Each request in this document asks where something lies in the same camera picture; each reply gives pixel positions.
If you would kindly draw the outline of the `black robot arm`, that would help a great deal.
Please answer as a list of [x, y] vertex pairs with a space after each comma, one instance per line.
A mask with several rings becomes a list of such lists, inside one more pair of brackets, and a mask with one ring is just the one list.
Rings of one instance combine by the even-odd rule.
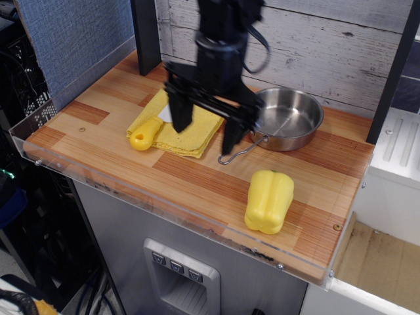
[[167, 62], [165, 91], [173, 127], [180, 133], [193, 122], [199, 106], [225, 118], [222, 154], [228, 155], [255, 129], [264, 106], [242, 81], [250, 35], [265, 48], [265, 38], [253, 27], [261, 20], [263, 1], [199, 1], [196, 65]]

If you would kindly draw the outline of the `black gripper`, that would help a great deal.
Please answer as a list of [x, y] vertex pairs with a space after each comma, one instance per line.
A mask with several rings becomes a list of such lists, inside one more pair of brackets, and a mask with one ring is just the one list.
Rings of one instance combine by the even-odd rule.
[[245, 86], [242, 72], [246, 42], [198, 43], [197, 64], [167, 62], [165, 90], [173, 128], [181, 133], [192, 123], [194, 105], [227, 119], [222, 155], [228, 155], [255, 127], [263, 102]]

